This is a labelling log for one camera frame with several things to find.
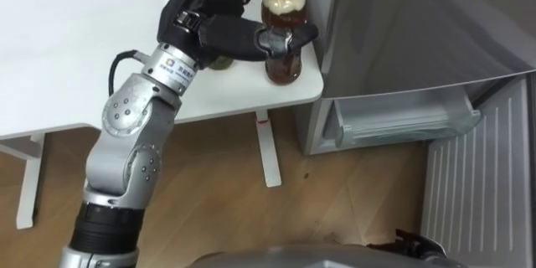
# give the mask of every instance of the bottle body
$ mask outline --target bottle body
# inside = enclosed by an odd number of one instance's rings
[[[276,15],[266,6],[262,6],[262,22],[276,28],[292,30],[306,22],[305,7],[299,11]],[[288,54],[281,59],[268,59],[266,61],[266,73],[270,80],[276,84],[290,84],[300,76],[302,72],[302,50]]]
[[[262,0],[262,22],[270,28],[292,31],[307,21],[306,0]],[[281,59],[268,59],[266,73],[279,85],[290,84],[302,72],[302,52],[288,54]]]

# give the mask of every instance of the white table leg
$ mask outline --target white table leg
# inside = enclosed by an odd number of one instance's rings
[[[17,212],[17,229],[34,226],[35,199],[39,186],[44,134],[0,141],[0,151],[26,160]]]
[[[271,130],[268,111],[257,111],[257,134],[259,135],[260,157],[265,173],[266,186],[273,188],[281,185],[281,174],[277,162],[274,133]]]

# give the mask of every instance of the robotic arm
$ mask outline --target robotic arm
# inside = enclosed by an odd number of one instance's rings
[[[106,102],[102,131],[86,163],[84,201],[61,268],[130,268],[137,264],[143,215],[162,169],[162,146],[196,73],[220,55],[262,61],[317,36],[306,24],[288,33],[240,16],[250,0],[169,0],[158,46],[136,52],[144,67]]]

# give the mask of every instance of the silver robot arm segment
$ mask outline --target silver robot arm segment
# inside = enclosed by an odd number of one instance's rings
[[[142,73],[131,75],[106,102],[103,130],[86,163],[84,202],[59,267],[136,266],[163,143],[197,69],[182,51],[160,44]]]

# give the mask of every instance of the gray panel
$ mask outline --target gray panel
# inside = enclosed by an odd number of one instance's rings
[[[526,80],[479,109],[464,136],[433,142],[421,233],[471,266],[532,267]]]
[[[329,7],[327,0],[317,7]],[[536,68],[536,0],[332,0],[325,98],[460,85]],[[325,16],[313,13],[324,26]]]

